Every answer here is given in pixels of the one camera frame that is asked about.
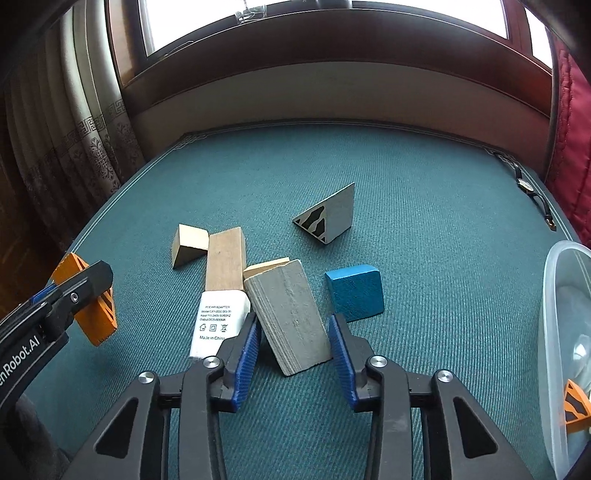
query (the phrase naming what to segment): white power adapter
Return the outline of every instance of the white power adapter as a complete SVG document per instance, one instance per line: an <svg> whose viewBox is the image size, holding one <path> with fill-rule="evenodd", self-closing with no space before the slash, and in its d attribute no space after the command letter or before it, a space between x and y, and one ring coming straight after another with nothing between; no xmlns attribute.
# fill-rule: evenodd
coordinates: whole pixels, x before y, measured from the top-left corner
<svg viewBox="0 0 591 480"><path fill-rule="evenodd" d="M240 332L251 311L251 302L242 290L204 291L199 302L189 358L198 360L216 355L226 338Z"/></svg>

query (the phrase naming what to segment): metal screw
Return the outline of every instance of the metal screw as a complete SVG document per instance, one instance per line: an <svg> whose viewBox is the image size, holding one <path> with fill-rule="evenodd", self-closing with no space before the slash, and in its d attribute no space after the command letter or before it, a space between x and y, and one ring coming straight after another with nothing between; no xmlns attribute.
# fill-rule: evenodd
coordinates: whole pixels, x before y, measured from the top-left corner
<svg viewBox="0 0 591 480"><path fill-rule="evenodd" d="M139 383L152 383L156 376L152 372L141 372L139 374Z"/></svg>
<svg viewBox="0 0 591 480"><path fill-rule="evenodd" d="M208 356L203 360L203 366L205 368L216 368L220 365L220 359L216 356Z"/></svg>
<svg viewBox="0 0 591 480"><path fill-rule="evenodd" d="M374 355L372 358L369 359L369 363L372 364L375 368L382 368L386 366L388 360L381 355Z"/></svg>
<svg viewBox="0 0 591 480"><path fill-rule="evenodd" d="M453 380L453 374L449 370L440 370L437 372L437 379L443 383L449 383Z"/></svg>

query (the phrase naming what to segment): patterned curtain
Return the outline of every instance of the patterned curtain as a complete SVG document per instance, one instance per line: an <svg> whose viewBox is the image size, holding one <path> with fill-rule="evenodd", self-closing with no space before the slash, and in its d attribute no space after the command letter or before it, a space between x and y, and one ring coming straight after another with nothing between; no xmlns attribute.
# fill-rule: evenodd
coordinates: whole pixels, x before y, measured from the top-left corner
<svg viewBox="0 0 591 480"><path fill-rule="evenodd" d="M10 139L33 205L66 250L144 165L109 49L103 0L80 0L13 73Z"/></svg>

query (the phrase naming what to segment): curtain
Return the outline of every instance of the curtain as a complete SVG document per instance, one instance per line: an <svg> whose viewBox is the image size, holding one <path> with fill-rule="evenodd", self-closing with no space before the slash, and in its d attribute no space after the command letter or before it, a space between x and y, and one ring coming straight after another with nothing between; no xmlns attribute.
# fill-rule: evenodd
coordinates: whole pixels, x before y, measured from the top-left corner
<svg viewBox="0 0 591 480"><path fill-rule="evenodd" d="M559 72L556 143L546 186L591 247L591 85L566 46L554 39Z"/></svg>
<svg viewBox="0 0 591 480"><path fill-rule="evenodd" d="M66 250L144 165L115 75L103 0L81 0L13 72L8 130L31 201Z"/></svg>

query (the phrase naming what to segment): blue gripper pad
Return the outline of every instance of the blue gripper pad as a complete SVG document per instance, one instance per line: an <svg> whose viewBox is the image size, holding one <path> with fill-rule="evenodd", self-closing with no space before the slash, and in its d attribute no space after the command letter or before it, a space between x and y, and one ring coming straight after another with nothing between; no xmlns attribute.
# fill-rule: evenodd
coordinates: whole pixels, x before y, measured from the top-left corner
<svg viewBox="0 0 591 480"><path fill-rule="evenodd" d="M45 287L43 290L41 290L40 292L35 293L31 297L31 305L35 305L38 301L47 297L53 290L55 290L56 287L57 287L56 284L51 283L47 287Z"/></svg>
<svg viewBox="0 0 591 480"><path fill-rule="evenodd" d="M261 324L259 321L256 321L252 324L251 331L248 332L248 337L246 337L246 342L244 342L242 355L240 356L238 367L236 368L234 394L231 399L234 412L238 411L240 405L248 396L248 387L251 383L252 374L254 373L260 344Z"/></svg>
<svg viewBox="0 0 591 480"><path fill-rule="evenodd" d="M355 372L353 371L353 365L351 364L343 335L340 332L339 324L334 315L329 317L329 341L343 395L347 399L347 402L349 402L349 406L355 409L359 402L359 397L355 389Z"/></svg>

